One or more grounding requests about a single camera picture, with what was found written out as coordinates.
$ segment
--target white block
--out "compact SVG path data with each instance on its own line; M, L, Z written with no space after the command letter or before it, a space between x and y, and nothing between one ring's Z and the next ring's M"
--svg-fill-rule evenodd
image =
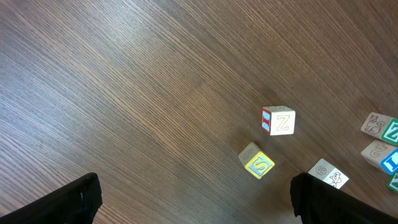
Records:
M397 149L396 146L391 146L385 142L374 140L368 147L366 147L366 149L361 152L361 155L372 166L387 172L382 168L381 161L383 161L383 159L390 155L395 149Z
M269 135L293 134L296 112L286 106L262 108L261 126Z
M337 189L349 180L344 173L324 159L320 159L308 173Z
M370 113L361 131L389 144L398 146L398 119L378 113Z

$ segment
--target black object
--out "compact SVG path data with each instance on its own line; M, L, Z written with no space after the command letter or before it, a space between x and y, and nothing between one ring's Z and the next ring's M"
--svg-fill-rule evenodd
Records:
M308 173L301 173L292 179L290 196L294 215L300 215L303 224L398 224L398 219L366 205Z
M0 223L93 223L102 205L100 180L89 173L0 218Z

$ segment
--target blue block face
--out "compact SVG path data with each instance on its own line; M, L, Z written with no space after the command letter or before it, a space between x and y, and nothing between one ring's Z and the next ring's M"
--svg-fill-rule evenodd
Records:
M270 167L272 167L272 163L265 158L263 155L259 155L258 158L250 164L249 168L253 170L258 176L261 176L265 173Z
M394 152L381 161L381 167L390 175L398 171L398 149L394 150Z

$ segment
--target yellow block face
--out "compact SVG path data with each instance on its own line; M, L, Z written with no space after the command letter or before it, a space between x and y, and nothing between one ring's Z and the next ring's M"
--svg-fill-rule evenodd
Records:
M265 175L271 168L275 166L274 161L272 161L263 152L258 152L245 166L253 176L260 179Z

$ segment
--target toy block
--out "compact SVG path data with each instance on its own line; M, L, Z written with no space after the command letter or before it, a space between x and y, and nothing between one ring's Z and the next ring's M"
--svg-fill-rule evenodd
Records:
M398 146L398 119L396 118L372 112L362 125L361 131Z
M254 142L243 149L238 157L244 168L257 179L260 179L275 166L275 163Z
M368 147L366 147L361 155L366 159L368 163L372 166L387 172L387 170L383 169L381 166L381 162L389 156L395 149L396 146L391 146L385 142L374 140Z
M390 175L398 172L398 149L390 153L385 159L381 161L380 164L381 167Z
M320 159L308 173L337 189L349 180L344 173L324 159Z
M388 182L388 187L398 193L398 173L391 176L391 180Z
M293 134L296 111L286 106L265 106L262 108L261 126L273 136Z

